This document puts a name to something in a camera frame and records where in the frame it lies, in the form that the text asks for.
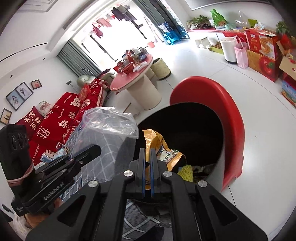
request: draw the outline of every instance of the beige trash can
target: beige trash can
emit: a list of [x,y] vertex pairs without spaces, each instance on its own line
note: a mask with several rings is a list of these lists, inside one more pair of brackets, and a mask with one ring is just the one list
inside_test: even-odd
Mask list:
[[154,60],[151,69],[155,73],[156,77],[160,80],[164,80],[171,74],[170,69],[162,60],[162,58],[157,58],[156,60]]

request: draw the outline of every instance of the round table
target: round table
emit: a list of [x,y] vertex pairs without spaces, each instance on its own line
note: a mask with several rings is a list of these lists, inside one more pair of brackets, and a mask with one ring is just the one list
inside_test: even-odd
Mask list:
[[148,65],[139,72],[118,73],[113,79],[110,89],[114,92],[126,89],[145,110],[150,110],[159,104],[161,95],[146,76],[146,72],[150,70],[153,63],[151,54],[147,54],[146,62]]

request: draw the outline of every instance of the fruit box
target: fruit box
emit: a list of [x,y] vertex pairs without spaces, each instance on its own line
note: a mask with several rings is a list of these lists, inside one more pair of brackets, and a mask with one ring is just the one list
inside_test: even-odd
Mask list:
[[280,56],[277,45],[279,37],[276,34],[249,28],[245,30],[245,35],[251,51],[265,55],[273,60]]
[[296,81],[289,75],[283,80],[281,94],[296,108]]
[[247,55],[250,68],[263,74],[265,77],[269,78],[273,82],[275,82],[278,79],[279,65],[281,63],[280,58],[275,61],[269,57],[266,57],[259,53],[255,53],[248,49]]
[[220,49],[220,48],[210,47],[209,48],[209,51],[220,53],[220,54],[224,54],[223,50]]

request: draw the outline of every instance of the picture frame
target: picture frame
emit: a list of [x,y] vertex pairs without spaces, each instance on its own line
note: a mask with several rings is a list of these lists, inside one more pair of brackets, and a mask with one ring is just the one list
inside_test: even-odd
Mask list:
[[15,90],[24,99],[24,101],[26,101],[33,94],[33,91],[29,88],[29,86],[27,86],[25,82],[17,86]]
[[35,90],[42,87],[42,84],[40,80],[34,80],[34,81],[31,81],[31,86],[32,86],[32,89]]
[[11,111],[4,108],[2,111],[1,117],[0,117],[0,123],[2,123],[4,125],[8,125],[11,114],[12,114]]
[[25,82],[17,86],[10,92],[6,99],[14,110],[17,110],[21,105],[33,94],[33,91],[27,86]]
[[25,100],[19,95],[19,93],[14,89],[6,96],[7,101],[12,106],[14,110],[20,108],[20,106],[25,102]]

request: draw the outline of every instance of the gift box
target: gift box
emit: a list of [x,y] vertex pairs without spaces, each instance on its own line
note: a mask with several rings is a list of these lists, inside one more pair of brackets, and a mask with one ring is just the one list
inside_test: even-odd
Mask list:
[[275,82],[279,76],[281,58],[276,61],[247,49],[249,67]]
[[268,31],[249,28],[245,30],[249,49],[253,52],[260,53],[273,60],[281,56],[277,42],[279,37]]
[[287,73],[290,78],[296,80],[296,50],[285,50],[280,41],[278,41],[277,44],[281,53],[283,54],[283,59],[279,68]]
[[296,81],[289,75],[283,79],[281,94],[296,108]]

